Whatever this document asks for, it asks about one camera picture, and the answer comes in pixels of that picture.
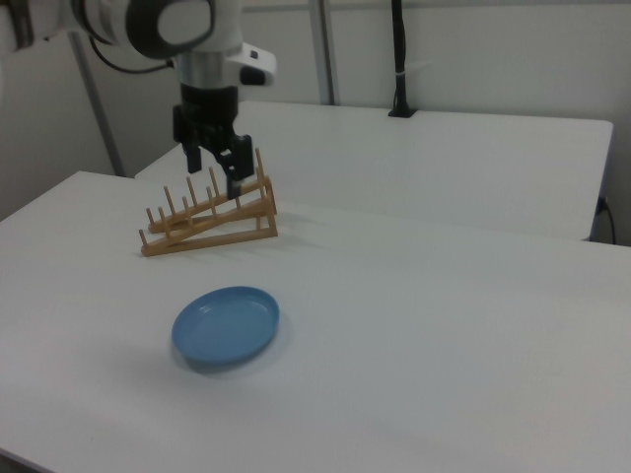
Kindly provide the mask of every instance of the black wire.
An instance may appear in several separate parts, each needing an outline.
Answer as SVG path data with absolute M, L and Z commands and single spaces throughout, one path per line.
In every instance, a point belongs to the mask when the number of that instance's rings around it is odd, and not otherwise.
M 611 224 L 611 243 L 617 244 L 615 238 L 615 225 L 613 225 L 613 215 L 611 215 L 611 209 L 606 202 L 602 203 L 602 210 L 606 210 L 607 215 L 609 216 L 609 223 Z
M 174 64 L 172 61 L 167 61 L 167 63 L 163 66 L 150 67 L 149 69 L 125 69 L 124 67 L 117 66 L 109 61 L 103 54 L 99 51 L 99 47 L 97 46 L 97 42 L 95 39 L 90 36 L 90 45 L 92 46 L 92 50 L 99 57 L 99 59 L 105 63 L 108 67 L 111 67 L 113 70 L 122 72 L 124 74 L 149 74 L 152 72 L 162 71 L 164 69 L 172 69 Z

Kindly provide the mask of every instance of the blue plate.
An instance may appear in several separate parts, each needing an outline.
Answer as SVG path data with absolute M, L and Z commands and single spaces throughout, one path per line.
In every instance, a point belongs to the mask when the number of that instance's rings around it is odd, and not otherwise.
M 276 334 L 278 316 L 278 303 L 260 289 L 220 289 L 184 308 L 172 339 L 189 361 L 226 365 L 262 350 Z

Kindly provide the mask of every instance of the black pole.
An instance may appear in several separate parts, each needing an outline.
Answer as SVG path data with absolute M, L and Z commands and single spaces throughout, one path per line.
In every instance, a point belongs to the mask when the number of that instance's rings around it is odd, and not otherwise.
M 394 104 L 389 116 L 409 118 L 416 109 L 407 104 L 405 90 L 405 25 L 403 24 L 403 6 L 401 0 L 392 0 L 392 34 L 394 36 L 394 72 L 396 73 L 396 92 Z

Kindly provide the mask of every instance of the white table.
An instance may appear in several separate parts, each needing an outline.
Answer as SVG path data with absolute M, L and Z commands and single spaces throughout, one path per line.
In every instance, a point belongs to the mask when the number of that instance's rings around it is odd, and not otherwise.
M 279 201 L 279 238 L 143 258 L 160 185 L 79 173 L 0 223 L 0 447 L 64 473 L 608 473 L 631 464 L 631 250 Z M 192 372 L 194 298 L 271 346 Z
M 612 126 L 246 101 L 236 129 L 291 202 L 579 240 L 591 234 Z M 185 174 L 177 147 L 136 178 L 181 185 Z

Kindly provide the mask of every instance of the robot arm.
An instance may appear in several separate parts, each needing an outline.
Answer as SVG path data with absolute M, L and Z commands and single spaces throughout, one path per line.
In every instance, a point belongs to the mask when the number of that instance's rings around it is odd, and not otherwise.
M 201 169 L 200 147 L 222 166 L 231 198 L 253 174 L 249 136 L 238 136 L 238 86 L 273 82 L 273 54 L 243 42 L 242 0 L 0 0 L 0 56 L 61 30 L 152 59 L 171 59 L 180 82 L 174 137 L 188 171 Z

